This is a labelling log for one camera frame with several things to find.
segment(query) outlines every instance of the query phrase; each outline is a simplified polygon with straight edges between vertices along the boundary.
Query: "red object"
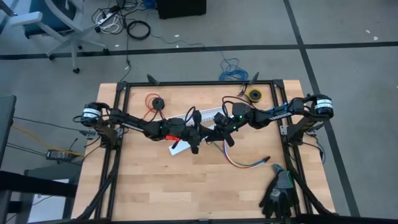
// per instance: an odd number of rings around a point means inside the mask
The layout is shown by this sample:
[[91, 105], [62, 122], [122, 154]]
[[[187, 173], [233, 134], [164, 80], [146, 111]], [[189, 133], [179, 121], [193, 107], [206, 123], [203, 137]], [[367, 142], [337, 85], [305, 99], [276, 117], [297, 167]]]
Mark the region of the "red object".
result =
[[174, 136], [166, 136], [166, 140], [179, 141], [180, 139]]

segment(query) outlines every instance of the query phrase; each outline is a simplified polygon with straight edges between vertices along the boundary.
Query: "floor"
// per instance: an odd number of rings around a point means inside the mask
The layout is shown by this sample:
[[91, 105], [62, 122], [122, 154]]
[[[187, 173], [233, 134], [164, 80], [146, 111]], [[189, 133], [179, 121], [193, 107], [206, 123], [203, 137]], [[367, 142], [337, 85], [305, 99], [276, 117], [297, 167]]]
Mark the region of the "floor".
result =
[[[19, 0], [15, 11], [26, 13], [29, 4]], [[353, 195], [363, 217], [398, 218], [396, 157], [398, 123], [398, 1], [394, 0], [217, 0], [207, 2], [203, 16], [160, 20], [156, 11], [138, 11], [131, 18], [146, 20], [154, 35], [173, 42], [204, 43], [225, 47], [226, 57], [240, 59], [239, 66], [260, 79], [298, 79], [304, 93], [330, 96], [335, 106], [331, 120], [337, 146]], [[83, 26], [108, 0], [86, 0]], [[288, 14], [291, 6], [293, 14]], [[142, 27], [135, 31], [144, 33]], [[0, 35], [0, 95], [17, 96], [16, 116], [81, 128], [72, 118], [85, 103], [95, 101], [100, 83], [117, 82], [126, 68], [127, 35], [92, 32], [88, 38], [102, 42], [112, 56], [87, 54], [78, 58], [80, 74], [74, 74], [67, 57], [51, 62], [43, 53], [56, 42], [51, 37], [26, 39], [21, 27], [6, 26]], [[101, 49], [83, 46], [84, 51]], [[146, 74], [159, 81], [217, 80], [222, 60], [219, 52], [190, 52], [183, 43], [167, 44], [154, 37], [129, 40], [132, 72], [129, 82], [145, 82]], [[143, 49], [171, 49], [142, 51]], [[24, 60], [7, 60], [13, 57]], [[79, 133], [15, 120], [45, 142], [83, 152]], [[326, 149], [325, 172], [336, 211], [349, 215], [349, 207], [331, 151], [330, 133], [320, 142]], [[9, 142], [45, 152], [25, 135], [12, 130]], [[43, 157], [7, 149], [2, 170], [23, 173], [55, 164]]]

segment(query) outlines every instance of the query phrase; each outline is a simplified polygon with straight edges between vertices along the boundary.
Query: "white label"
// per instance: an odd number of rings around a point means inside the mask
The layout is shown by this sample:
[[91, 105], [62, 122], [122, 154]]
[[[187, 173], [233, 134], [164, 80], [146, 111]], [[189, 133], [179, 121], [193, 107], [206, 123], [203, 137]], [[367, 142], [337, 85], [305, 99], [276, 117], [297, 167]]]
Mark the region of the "white label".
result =
[[284, 117], [286, 117], [286, 116], [290, 116], [290, 115], [292, 115], [290, 112], [288, 112], [288, 113], [284, 113], [284, 114], [280, 114], [280, 115], [278, 115], [278, 116], [275, 116], [275, 117], [273, 117], [273, 118], [270, 118], [271, 120], [273, 120], [273, 121], [275, 121], [276, 119], [279, 119], [279, 118], [284, 118]]
[[318, 101], [317, 101], [317, 104], [320, 104], [320, 103], [332, 104], [332, 103], [331, 103], [331, 100], [318, 100]]
[[85, 117], [85, 118], [97, 118], [98, 119], [98, 115], [90, 114], [90, 113], [84, 113], [83, 117]]
[[91, 109], [91, 108], [84, 109], [83, 113], [94, 113], [94, 114], [97, 114], [98, 116], [101, 115], [101, 112], [99, 112], [98, 110]]
[[136, 131], [144, 132], [143, 129], [131, 126], [130, 124], [123, 123], [122, 125], [125, 126], [125, 127], [128, 127], [128, 128], [134, 129]]
[[321, 107], [329, 107], [329, 108], [333, 108], [333, 105], [329, 104], [329, 103], [321, 103], [315, 106], [315, 109], [321, 108]]

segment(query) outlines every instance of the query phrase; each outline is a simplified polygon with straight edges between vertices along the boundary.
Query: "yellow cable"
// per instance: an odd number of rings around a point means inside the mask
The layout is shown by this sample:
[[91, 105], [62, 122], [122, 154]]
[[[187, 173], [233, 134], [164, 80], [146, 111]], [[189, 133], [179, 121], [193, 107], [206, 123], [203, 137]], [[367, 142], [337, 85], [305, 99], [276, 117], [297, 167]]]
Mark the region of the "yellow cable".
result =
[[55, 150], [55, 151], [60, 151], [60, 152], [67, 152], [67, 153], [69, 153], [69, 154], [76, 155], [76, 156], [84, 156], [84, 155], [79, 154], [79, 153], [77, 153], [77, 152], [72, 152], [72, 151], [68, 151], [68, 150], [64, 150], [64, 149], [59, 149], [59, 148], [57, 148], [57, 147], [49, 146], [48, 144], [44, 143], [39, 137], [37, 137], [36, 135], [34, 135], [33, 133], [31, 133], [30, 131], [25, 130], [25, 129], [20, 128], [20, 127], [15, 126], [15, 125], [12, 125], [12, 127], [15, 128], [15, 129], [18, 130], [18, 131], [21, 131], [21, 132], [27, 134], [27, 135], [30, 136], [33, 140], [37, 141], [39, 144], [41, 144], [42, 146], [44, 146], [44, 147], [46, 147], [46, 148], [49, 148], [49, 149], [52, 149], [52, 150]]

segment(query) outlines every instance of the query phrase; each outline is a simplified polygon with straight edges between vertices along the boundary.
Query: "blue cable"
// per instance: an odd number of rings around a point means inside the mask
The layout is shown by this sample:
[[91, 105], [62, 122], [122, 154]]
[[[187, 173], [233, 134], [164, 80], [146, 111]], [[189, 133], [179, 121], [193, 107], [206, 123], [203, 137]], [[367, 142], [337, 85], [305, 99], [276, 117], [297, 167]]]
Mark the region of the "blue cable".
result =
[[[163, 37], [156, 36], [153, 33], [150, 33], [150, 35], [155, 38], [158, 38], [160, 40], [163, 40], [164, 42], [166, 42], [168, 44], [176, 44], [178, 42], [182, 42], [189, 46], [200, 45], [210, 52], [217, 52], [217, 50], [210, 50], [203, 43], [190, 44], [184, 40], [176, 40], [173, 42], [169, 42], [166, 39], [164, 39]], [[249, 74], [247, 71], [245, 71], [239, 67], [239, 59], [238, 58], [226, 58], [222, 51], [220, 51], [220, 53], [223, 56], [223, 60], [220, 63], [221, 70], [223, 71], [223, 72], [221, 72], [220, 77], [219, 77], [220, 81], [223, 81], [223, 80], [247, 80], [248, 79]]]

